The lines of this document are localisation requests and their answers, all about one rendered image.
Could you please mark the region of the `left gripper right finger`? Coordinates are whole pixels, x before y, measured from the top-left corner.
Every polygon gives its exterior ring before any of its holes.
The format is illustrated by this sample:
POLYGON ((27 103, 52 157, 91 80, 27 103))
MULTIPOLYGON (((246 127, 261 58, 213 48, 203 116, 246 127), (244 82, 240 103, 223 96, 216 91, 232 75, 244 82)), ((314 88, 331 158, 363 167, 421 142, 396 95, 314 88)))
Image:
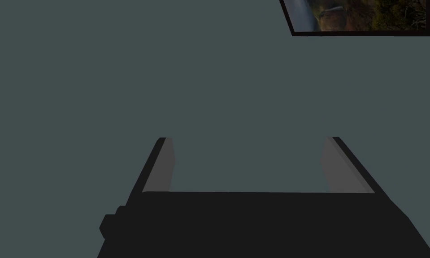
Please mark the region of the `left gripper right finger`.
POLYGON ((321 164, 331 193, 384 194, 340 137, 325 139, 321 164))

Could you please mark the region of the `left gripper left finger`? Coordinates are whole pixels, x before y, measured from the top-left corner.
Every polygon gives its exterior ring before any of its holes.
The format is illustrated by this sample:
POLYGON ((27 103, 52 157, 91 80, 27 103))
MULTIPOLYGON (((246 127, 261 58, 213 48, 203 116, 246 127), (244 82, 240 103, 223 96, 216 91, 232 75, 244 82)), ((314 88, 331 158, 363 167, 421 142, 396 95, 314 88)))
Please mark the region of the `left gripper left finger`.
POLYGON ((133 187, 133 193, 170 191, 174 167, 175 152, 172 138, 159 138, 133 187))

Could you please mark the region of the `black framed landscape picture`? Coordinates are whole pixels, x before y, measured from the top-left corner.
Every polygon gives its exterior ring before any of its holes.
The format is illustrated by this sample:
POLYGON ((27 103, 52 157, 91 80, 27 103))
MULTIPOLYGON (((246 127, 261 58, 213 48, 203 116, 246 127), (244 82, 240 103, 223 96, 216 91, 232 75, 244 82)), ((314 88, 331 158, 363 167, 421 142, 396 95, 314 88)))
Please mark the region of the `black framed landscape picture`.
POLYGON ((292 36, 430 37, 430 0, 279 0, 292 36))

